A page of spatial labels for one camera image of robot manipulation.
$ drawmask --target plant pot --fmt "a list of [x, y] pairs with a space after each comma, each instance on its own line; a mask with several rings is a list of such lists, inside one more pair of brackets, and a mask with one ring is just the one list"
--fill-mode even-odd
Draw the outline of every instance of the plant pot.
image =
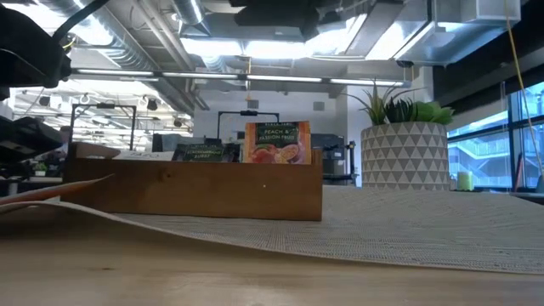
[[402, 122], [361, 131], [363, 188], [449, 190], [445, 126]]

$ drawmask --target air vent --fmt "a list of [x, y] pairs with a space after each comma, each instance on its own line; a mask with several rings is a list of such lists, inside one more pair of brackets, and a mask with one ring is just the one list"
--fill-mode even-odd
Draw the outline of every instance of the air vent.
[[314, 111], [325, 111], [325, 102], [314, 102]]
[[258, 110], [258, 100], [250, 99], [247, 101], [248, 110]]

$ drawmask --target succulent plant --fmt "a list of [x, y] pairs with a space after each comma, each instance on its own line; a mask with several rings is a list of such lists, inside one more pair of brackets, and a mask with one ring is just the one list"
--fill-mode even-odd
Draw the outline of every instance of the succulent plant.
[[389, 123], [409, 122], [413, 116], [417, 117], [417, 108], [411, 99], [398, 99], [396, 102], [391, 99], [383, 110]]
[[369, 103], [366, 103], [365, 101], [363, 101], [359, 97], [356, 97], [356, 96], [354, 96], [352, 94], [347, 94], [347, 93], [340, 93], [340, 94], [343, 94], [343, 95], [352, 97], [354, 99], [357, 99], [365, 107], [363, 109], [360, 109], [360, 111], [366, 112], [368, 114], [368, 116], [371, 118], [372, 125], [377, 126], [377, 125], [382, 125], [382, 124], [386, 123], [385, 122], [386, 114], [385, 114], [384, 103], [385, 103], [385, 101], [388, 100], [389, 97], [390, 97], [391, 100], [395, 100], [401, 94], [410, 93], [410, 92], [413, 92], [413, 91], [416, 91], [416, 90], [419, 90], [419, 89], [422, 89], [422, 88], [406, 89], [406, 90], [403, 90], [403, 91], [400, 91], [398, 93], [393, 94], [395, 89], [396, 89], [395, 86], [391, 86], [391, 87], [387, 88], [385, 90], [385, 93], [383, 94], [383, 96], [380, 97], [380, 95], [378, 94], [378, 91], [377, 91], [377, 85], [376, 85], [376, 80], [375, 80], [374, 81], [374, 86], [372, 87], [372, 93], [370, 93], [366, 89], [363, 89], [363, 91], [365, 92], [366, 96], [369, 99]]
[[453, 110], [450, 107], [441, 107], [438, 102], [417, 101], [414, 106], [416, 112], [411, 114], [410, 121], [435, 122], [444, 125], [453, 122]]

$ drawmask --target fluorescent light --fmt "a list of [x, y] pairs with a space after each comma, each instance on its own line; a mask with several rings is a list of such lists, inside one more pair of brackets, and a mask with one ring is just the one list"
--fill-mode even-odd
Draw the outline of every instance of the fluorescent light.
[[348, 50], [349, 45], [355, 39], [355, 36], [357, 35], [357, 33], [359, 33], [360, 28], [365, 23], [366, 16], [368, 15], [360, 14], [359, 16], [357, 16], [357, 18], [355, 18], [353, 24], [351, 25], [351, 27], [349, 27], [348, 32], [344, 35], [342, 42], [338, 44], [336, 54], [340, 54]]
[[237, 41], [181, 38], [185, 51], [200, 56], [241, 55]]
[[246, 55], [255, 59], [301, 59], [310, 54], [302, 42], [252, 41], [247, 44]]
[[321, 82], [320, 77], [247, 75], [250, 81]]
[[417, 33], [397, 54], [394, 55], [394, 58], [398, 60], [401, 58], [406, 52], [408, 52], [411, 48], [413, 48], [416, 43], [419, 43], [432, 29], [434, 28], [434, 22], [429, 23], [428, 25], [425, 25], [425, 27]]
[[151, 71], [121, 71], [121, 70], [105, 70], [105, 69], [74, 69], [74, 73], [91, 74], [91, 75], [107, 75], [107, 76], [128, 76], [128, 77], [152, 77]]
[[223, 73], [198, 73], [198, 72], [164, 72], [164, 77], [187, 77], [200, 79], [218, 79], [218, 80], [236, 80], [238, 76], [235, 74]]
[[373, 81], [373, 80], [349, 80], [349, 79], [331, 79], [331, 84], [342, 84], [342, 85], [368, 85], [373, 86], [376, 83], [377, 86], [395, 86], [402, 87], [403, 82], [396, 81]]

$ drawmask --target wooden table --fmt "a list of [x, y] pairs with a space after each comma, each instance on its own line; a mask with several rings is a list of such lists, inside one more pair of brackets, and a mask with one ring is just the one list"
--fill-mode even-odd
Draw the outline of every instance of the wooden table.
[[0, 305], [543, 305], [544, 276], [345, 263], [65, 212], [0, 216]]

